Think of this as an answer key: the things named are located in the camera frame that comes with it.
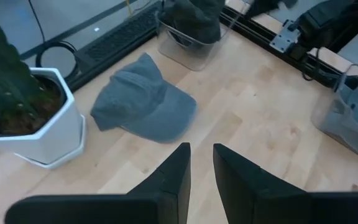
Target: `light wood surface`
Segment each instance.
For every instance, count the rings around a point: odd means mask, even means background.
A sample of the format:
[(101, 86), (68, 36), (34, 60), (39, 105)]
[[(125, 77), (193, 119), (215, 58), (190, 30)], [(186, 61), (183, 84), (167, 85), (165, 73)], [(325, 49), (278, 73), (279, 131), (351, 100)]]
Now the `light wood surface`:
[[(257, 21), (280, 30), (281, 24), (268, 16)], [(156, 43), (147, 42), (75, 93), (88, 125), (81, 157), (49, 171), (0, 151), (0, 223), (12, 203), (30, 195), (124, 194), (181, 142), (190, 142), (192, 150), (188, 223), (227, 223), (214, 179), (216, 142), (302, 189), (358, 190), (358, 156), (310, 122), (324, 90), (319, 83), (304, 81), (298, 70), (235, 32), (202, 72), (191, 72), (159, 54)], [(157, 144), (119, 128), (100, 132), (89, 115), (109, 77), (143, 52), (152, 56), (168, 82), (198, 102), (194, 123), (171, 144)], [(343, 70), (350, 64), (329, 52), (325, 57)]]

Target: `plant pot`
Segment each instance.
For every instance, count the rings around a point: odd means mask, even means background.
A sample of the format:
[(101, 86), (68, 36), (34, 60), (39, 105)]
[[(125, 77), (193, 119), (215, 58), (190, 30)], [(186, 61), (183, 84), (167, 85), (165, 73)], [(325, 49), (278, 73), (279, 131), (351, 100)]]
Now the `plant pot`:
[(65, 102), (34, 134), (0, 135), (0, 150), (13, 152), (38, 166), (54, 169), (83, 153), (86, 139), (85, 117), (75, 106), (74, 96), (57, 69), (31, 68), (31, 71), (55, 80), (61, 87)]

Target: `transparent container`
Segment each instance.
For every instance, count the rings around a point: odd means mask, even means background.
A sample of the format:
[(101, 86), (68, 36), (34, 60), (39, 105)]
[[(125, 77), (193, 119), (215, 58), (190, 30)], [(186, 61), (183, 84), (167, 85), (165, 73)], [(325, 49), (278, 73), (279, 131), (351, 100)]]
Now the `transparent container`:
[(312, 113), (312, 123), (322, 132), (358, 154), (358, 106), (348, 105), (352, 90), (345, 85), (346, 73), (333, 89), (326, 89)]
[(227, 20), (231, 20), (230, 25), (227, 27), (221, 24), (221, 39), (213, 44), (202, 43), (157, 19), (158, 51), (192, 71), (200, 71), (217, 54), (231, 27), (244, 11), (245, 5), (235, 19), (229, 19), (223, 14)]

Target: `gray baseball cap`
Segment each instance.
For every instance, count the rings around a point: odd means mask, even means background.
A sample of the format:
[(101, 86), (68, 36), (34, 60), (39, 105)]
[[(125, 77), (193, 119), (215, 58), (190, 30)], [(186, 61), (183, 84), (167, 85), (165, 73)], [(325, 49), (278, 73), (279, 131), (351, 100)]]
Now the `gray baseball cap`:
[(196, 101), (165, 81), (144, 53), (110, 77), (91, 116), (101, 131), (122, 127), (149, 140), (170, 142), (186, 131), (196, 110)]

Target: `soil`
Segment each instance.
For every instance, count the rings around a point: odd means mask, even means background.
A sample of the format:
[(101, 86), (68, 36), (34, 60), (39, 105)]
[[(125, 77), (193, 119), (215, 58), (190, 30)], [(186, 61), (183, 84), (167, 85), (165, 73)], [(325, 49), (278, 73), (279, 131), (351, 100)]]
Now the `soil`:
[(38, 131), (62, 106), (60, 93), (57, 87), (46, 90), (47, 98), (32, 103), (38, 112), (36, 118), (26, 111), (17, 111), (8, 118), (0, 120), (0, 134), (26, 135)]

